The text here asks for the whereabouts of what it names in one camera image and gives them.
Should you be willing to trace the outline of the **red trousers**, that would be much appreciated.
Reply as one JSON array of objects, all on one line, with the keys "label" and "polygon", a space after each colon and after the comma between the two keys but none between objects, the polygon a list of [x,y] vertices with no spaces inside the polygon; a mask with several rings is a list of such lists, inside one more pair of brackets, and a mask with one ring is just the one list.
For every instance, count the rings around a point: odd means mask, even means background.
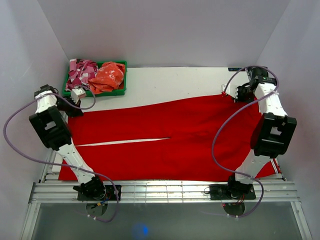
[{"label": "red trousers", "polygon": [[261,113],[222,95],[85,112],[67,123],[77,151],[113,181],[225,182],[250,152]]}]

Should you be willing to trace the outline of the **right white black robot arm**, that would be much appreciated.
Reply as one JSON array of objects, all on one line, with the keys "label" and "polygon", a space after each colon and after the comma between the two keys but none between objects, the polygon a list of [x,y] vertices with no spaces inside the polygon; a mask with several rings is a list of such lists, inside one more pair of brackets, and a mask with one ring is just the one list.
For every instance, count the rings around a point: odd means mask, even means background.
[{"label": "right white black robot arm", "polygon": [[266,67],[249,66],[245,70],[249,81],[240,86],[225,86],[225,91],[236,102],[252,103],[258,100],[261,118],[250,138],[250,151],[232,174],[226,185],[226,194],[232,199],[255,199],[253,182],[263,167],[284,155],[289,147],[297,120],[284,110],[278,82],[270,77]]}]

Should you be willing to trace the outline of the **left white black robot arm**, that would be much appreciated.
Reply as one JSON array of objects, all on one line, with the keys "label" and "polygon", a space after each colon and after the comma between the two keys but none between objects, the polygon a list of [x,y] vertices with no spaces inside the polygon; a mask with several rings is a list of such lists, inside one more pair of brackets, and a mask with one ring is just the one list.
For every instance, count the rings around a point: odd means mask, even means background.
[{"label": "left white black robot arm", "polygon": [[87,198],[102,200],[106,196],[106,187],[98,175],[90,168],[76,149],[72,133],[62,112],[69,117],[80,117],[81,99],[86,96],[84,88],[77,85],[70,96],[59,98],[58,91],[46,84],[34,93],[37,103],[35,114],[29,121],[41,142],[48,149],[55,151],[64,162],[71,166],[78,186],[73,189]]}]

